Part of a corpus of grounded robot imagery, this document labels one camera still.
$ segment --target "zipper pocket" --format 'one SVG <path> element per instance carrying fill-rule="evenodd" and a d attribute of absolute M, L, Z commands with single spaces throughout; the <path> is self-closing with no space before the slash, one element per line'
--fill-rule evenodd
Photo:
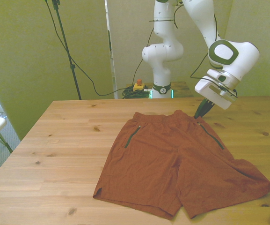
<path fill-rule="evenodd" d="M 203 130 L 204 130 L 211 138 L 213 138 L 213 139 L 218 143 L 218 145 L 220 146 L 221 149 L 224 149 L 223 146 L 222 146 L 222 144 L 218 141 L 218 139 L 217 139 L 216 137 L 214 137 L 213 135 L 211 135 L 210 133 L 208 133 L 208 132 L 206 131 L 205 127 L 202 126 L 199 122 L 197 122 L 197 123 L 202 127 L 202 129 L 203 129 Z"/>
<path fill-rule="evenodd" d="M 129 146 L 130 142 L 131 142 L 131 138 L 138 132 L 138 130 L 141 128 L 141 126 L 139 126 L 134 133 L 131 134 L 129 140 L 127 141 L 126 145 L 125 145 L 125 149 L 127 148 L 127 146 Z"/>

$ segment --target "wood grain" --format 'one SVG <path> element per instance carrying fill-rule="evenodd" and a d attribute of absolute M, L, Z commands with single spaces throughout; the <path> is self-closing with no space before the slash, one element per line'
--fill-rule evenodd
<path fill-rule="evenodd" d="M 135 112 L 193 116 L 202 98 L 55 101 L 0 168 L 0 225 L 270 225 L 270 193 L 173 221 L 92 198 L 109 150 Z M 204 116 L 237 159 L 270 180 L 270 97 Z"/>

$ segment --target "black cable bundle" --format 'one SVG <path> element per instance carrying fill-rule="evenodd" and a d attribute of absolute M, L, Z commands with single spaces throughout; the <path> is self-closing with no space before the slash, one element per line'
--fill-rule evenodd
<path fill-rule="evenodd" d="M 123 99 L 124 98 L 148 98 L 149 91 L 144 91 L 144 89 L 143 90 L 135 90 L 135 91 L 133 91 L 133 87 L 134 87 L 134 85 L 132 85 L 130 87 L 127 87 L 122 92 Z"/>

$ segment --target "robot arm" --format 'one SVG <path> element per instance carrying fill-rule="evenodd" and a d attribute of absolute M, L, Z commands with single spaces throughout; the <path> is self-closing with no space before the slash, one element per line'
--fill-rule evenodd
<path fill-rule="evenodd" d="M 227 109 L 237 98 L 235 86 L 249 72 L 259 58 L 258 49 L 249 42 L 236 43 L 221 40 L 214 18 L 212 0 L 186 0 L 184 6 L 203 34 L 209 48 L 208 57 L 213 67 L 204 76 L 195 91 L 206 99 Z"/>
<path fill-rule="evenodd" d="M 176 0 L 156 0 L 154 5 L 154 32 L 163 43 L 149 45 L 143 49 L 143 60 L 153 69 L 153 98 L 171 98 L 170 70 L 163 62 L 180 59 L 182 44 L 174 33 L 174 12 Z"/>
<path fill-rule="evenodd" d="M 142 52 L 144 61 L 153 68 L 153 97 L 170 97 L 170 70 L 163 67 L 163 62 L 177 60 L 183 54 L 183 47 L 174 34 L 173 15 L 178 3 L 184 4 L 201 31 L 209 48 L 210 63 L 218 69 L 209 69 L 207 76 L 195 86 L 195 91 L 203 95 L 211 103 L 211 107 L 217 104 L 227 109 L 237 98 L 234 88 L 254 66 L 259 58 L 259 51 L 249 42 L 221 40 L 214 17 L 213 0 L 155 1 L 154 32 L 163 39 L 163 43 L 147 46 Z"/>

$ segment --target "rust-colored shorts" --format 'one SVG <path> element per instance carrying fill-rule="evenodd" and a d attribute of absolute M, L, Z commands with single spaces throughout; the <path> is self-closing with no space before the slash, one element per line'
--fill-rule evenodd
<path fill-rule="evenodd" d="M 94 198 L 172 219 L 190 218 L 254 200 L 270 182 L 250 162 L 234 159 L 202 119 L 135 113 L 118 134 Z"/>

